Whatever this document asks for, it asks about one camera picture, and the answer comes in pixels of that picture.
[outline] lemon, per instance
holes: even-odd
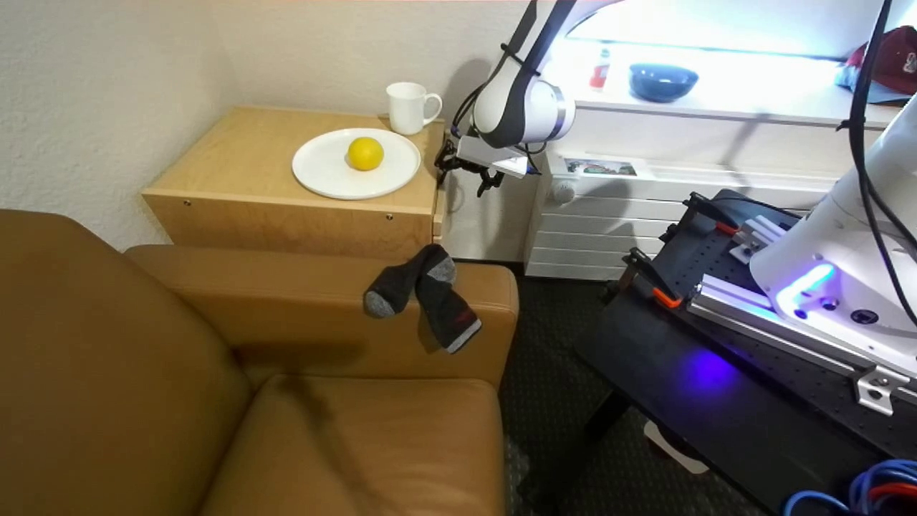
[[[370,173],[383,160],[383,150],[375,138],[353,138],[347,147],[347,163],[358,173]]]

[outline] blue light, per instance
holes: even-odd
[[[689,399],[719,399],[737,384],[737,366],[712,351],[689,352],[681,372]]]

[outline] white plate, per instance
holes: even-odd
[[[370,173],[347,163],[353,138],[375,138],[383,160]],[[292,174],[325,197],[377,197],[401,189],[421,169],[421,151],[413,141],[383,130],[337,130],[305,141],[292,156]]]

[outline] white robot body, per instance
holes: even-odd
[[[575,103],[539,71],[559,34],[612,0],[529,0],[496,75],[476,97],[473,123],[490,147],[562,138]]]
[[[917,100],[874,141],[864,173],[884,207],[914,232]],[[901,292],[917,305],[917,250],[877,207],[874,214]],[[835,180],[827,197],[790,232],[757,253],[749,276],[781,318],[917,379],[917,328],[891,286],[858,202],[857,173]]]

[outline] robotic equipment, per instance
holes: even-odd
[[[504,173],[532,169],[529,143],[545,147],[572,123],[572,100],[542,77],[553,42],[612,0],[529,0],[490,77],[466,94],[437,156],[449,169],[480,174],[479,196]],[[871,48],[884,30],[881,0]],[[853,169],[787,232],[757,222],[764,235],[747,257],[758,292],[704,278],[686,313],[764,338],[792,356],[857,376],[858,404],[891,415],[891,399],[917,402],[917,97],[861,156],[864,55],[850,120]]]
[[[891,399],[917,402],[917,97],[861,150],[871,64],[864,58],[845,123],[853,169],[787,232],[747,223],[758,235],[747,269],[764,299],[704,278],[689,313],[850,372],[858,404],[893,415]]]
[[[490,77],[466,94],[437,156],[437,169],[480,174],[480,189],[504,173],[527,174],[529,143],[545,147],[572,123],[572,100],[542,77],[553,42],[612,0],[529,0]]]

